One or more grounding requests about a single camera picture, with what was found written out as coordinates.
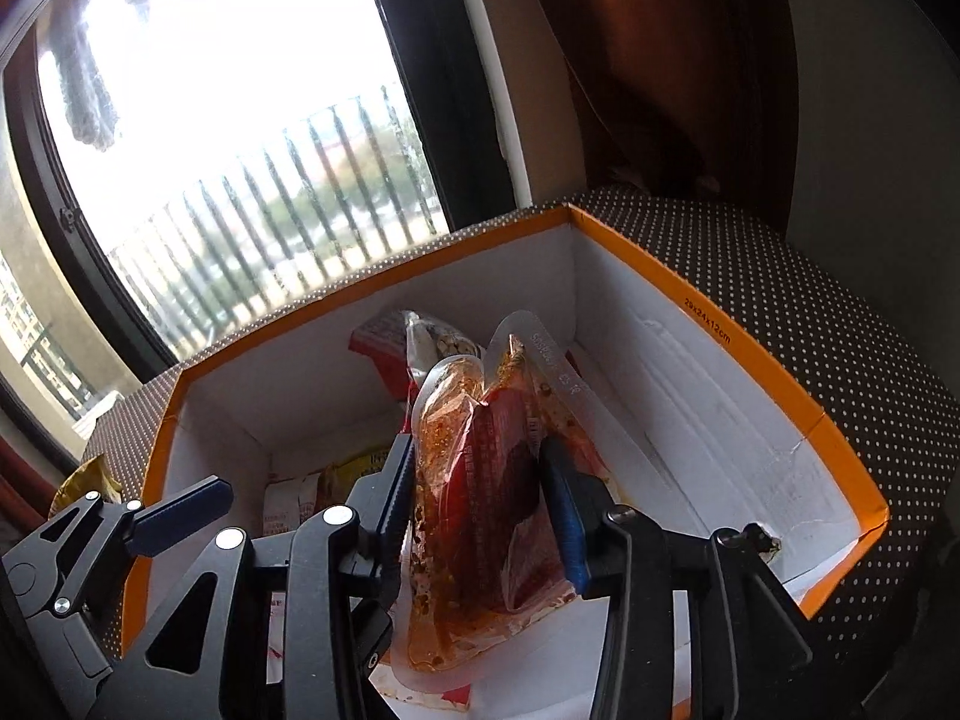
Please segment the red white peanut snack bag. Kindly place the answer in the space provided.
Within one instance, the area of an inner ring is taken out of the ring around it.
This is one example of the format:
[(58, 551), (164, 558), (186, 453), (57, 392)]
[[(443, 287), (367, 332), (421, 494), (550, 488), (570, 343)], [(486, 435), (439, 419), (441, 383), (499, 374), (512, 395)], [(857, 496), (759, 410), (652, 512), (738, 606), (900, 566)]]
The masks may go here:
[(389, 395), (404, 408), (404, 431), (420, 388), (439, 361), (451, 356), (480, 356), (483, 348), (459, 328), (428, 314), (391, 309), (356, 327), (348, 349), (368, 358)]

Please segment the dark red curtain right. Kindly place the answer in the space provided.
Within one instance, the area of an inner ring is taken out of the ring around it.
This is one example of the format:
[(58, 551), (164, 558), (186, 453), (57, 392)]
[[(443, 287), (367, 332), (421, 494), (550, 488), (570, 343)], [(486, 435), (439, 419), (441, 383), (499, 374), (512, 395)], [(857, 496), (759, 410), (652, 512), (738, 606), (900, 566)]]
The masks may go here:
[(539, 0), (592, 185), (706, 193), (778, 226), (797, 148), (788, 0)]

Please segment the yellow honey butter chip bag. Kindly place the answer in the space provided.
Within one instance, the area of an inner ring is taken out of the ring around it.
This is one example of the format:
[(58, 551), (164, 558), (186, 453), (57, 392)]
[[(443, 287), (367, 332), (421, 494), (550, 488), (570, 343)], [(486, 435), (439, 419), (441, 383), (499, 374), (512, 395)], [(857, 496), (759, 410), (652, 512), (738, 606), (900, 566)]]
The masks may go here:
[(64, 483), (53, 495), (47, 518), (52, 520), (69, 505), (82, 499), (88, 493), (98, 493), (107, 502), (122, 502), (124, 486), (110, 472), (104, 454), (96, 455), (76, 468), (75, 472), (65, 478)]

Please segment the yellow cartoon noodle snack packet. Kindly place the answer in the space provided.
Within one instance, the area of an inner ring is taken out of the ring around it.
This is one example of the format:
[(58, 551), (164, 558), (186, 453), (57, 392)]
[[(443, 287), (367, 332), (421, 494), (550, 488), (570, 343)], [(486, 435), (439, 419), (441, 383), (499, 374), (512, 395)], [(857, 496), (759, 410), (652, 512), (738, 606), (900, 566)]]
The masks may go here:
[(324, 468), (320, 472), (317, 485), (317, 507), (325, 509), (329, 505), (345, 504), (348, 494), (359, 479), (381, 472), (387, 455), (389, 447), (382, 445)]

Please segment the red clear spicy snack pouch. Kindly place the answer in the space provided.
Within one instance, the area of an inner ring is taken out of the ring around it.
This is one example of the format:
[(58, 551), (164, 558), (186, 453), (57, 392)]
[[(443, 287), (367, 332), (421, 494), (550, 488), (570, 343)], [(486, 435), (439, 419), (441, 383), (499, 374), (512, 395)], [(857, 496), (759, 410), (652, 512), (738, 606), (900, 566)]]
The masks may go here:
[(413, 404), (391, 670), (413, 702), (447, 707), (532, 668), (558, 704), (573, 681), (545, 649), (566, 634), (581, 598), (551, 531), (542, 442), (563, 439), (579, 472), (666, 527), (697, 521), (534, 312), (512, 312), (480, 346), (480, 358), (439, 361)]

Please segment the black window frame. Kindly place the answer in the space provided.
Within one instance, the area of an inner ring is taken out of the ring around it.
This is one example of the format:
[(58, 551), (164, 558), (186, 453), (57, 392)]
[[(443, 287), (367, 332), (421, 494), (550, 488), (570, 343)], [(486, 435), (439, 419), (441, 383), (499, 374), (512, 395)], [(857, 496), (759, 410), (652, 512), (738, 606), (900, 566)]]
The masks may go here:
[[(2, 109), (39, 94), (57, 137), (99, 151), (67, 124), (50, 2), (2, 0)], [(149, 0), (145, 11), (91, 0), (83, 16), (117, 114), (108, 149), (178, 171), (223, 166), (325, 101), (394, 83), (425, 148), (441, 234), (512, 207), (464, 0)], [(3, 371), (2, 406), (59, 470), (80, 461), (91, 434), (68, 444), (44, 429)]]

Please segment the brown polka dot tablecloth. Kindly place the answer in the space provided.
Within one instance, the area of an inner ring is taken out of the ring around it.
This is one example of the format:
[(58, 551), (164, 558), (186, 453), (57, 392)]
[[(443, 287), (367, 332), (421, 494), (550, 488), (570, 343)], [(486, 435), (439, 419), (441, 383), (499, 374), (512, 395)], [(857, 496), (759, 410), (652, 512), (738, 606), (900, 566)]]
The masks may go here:
[[(890, 637), (892, 600), (923, 551), (957, 472), (957, 400), (862, 299), (768, 227), (727, 205), (601, 190), (448, 236), (463, 238), (560, 206), (592, 211), (629, 241), (649, 245), (659, 262), (703, 289), (807, 385), (835, 422), (887, 504), (889, 520), (822, 608), (804, 613), (827, 660), (849, 665), (880, 649)], [(148, 426), (160, 419), (166, 390), (179, 371), (210, 351), (156, 377), (98, 422), (88, 454), (104, 454), (128, 493), (139, 494), (151, 452)]]

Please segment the white red sachet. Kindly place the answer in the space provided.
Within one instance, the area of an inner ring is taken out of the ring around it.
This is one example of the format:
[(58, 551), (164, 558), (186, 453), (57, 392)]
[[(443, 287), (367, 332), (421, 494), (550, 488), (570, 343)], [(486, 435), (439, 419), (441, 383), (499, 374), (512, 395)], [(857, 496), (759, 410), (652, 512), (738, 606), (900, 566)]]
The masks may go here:
[[(315, 472), (268, 484), (263, 498), (263, 534), (274, 536), (292, 532), (312, 517), (317, 509), (321, 479), (322, 473)], [(268, 684), (278, 684), (285, 671), (285, 613), (286, 592), (275, 590), (270, 595), (268, 621)]]

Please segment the orange cardboard box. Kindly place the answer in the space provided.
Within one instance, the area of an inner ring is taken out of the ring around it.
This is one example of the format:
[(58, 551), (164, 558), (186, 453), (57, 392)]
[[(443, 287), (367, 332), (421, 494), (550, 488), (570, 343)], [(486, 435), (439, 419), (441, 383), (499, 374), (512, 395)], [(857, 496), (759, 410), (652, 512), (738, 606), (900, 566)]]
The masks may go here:
[(532, 354), (613, 419), (599, 440), (613, 495), (674, 532), (765, 527), (781, 543), (776, 577), (806, 613), (887, 525), (877, 486), (807, 385), (649, 245), (567, 206), (364, 268), (184, 367), (148, 426), (140, 497), (221, 476), (235, 493), (229, 523), (259, 533), (270, 479), (392, 439), (400, 401), (348, 346), (392, 309), (478, 343), (532, 312)]

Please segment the hanging grey cloth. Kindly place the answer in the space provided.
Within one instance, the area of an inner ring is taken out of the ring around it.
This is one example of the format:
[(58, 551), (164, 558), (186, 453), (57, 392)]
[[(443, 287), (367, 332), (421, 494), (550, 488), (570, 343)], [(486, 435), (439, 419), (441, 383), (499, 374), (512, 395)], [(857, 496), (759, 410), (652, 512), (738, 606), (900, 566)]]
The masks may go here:
[[(117, 114), (89, 45), (83, 16), (89, 2), (91, 0), (50, 2), (47, 45), (59, 72), (71, 135), (82, 145), (106, 151), (114, 143)], [(145, 11), (149, 0), (125, 0), (125, 3)]]

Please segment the black balcony railing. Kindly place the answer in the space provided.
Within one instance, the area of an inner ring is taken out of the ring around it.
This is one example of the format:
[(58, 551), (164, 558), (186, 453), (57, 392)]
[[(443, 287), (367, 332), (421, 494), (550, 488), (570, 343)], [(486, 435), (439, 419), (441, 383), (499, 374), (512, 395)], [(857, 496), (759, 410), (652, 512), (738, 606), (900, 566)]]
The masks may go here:
[(70, 146), (39, 94), (2, 125), (3, 377), (68, 444), (145, 380), (448, 227), (394, 83), (189, 171)]

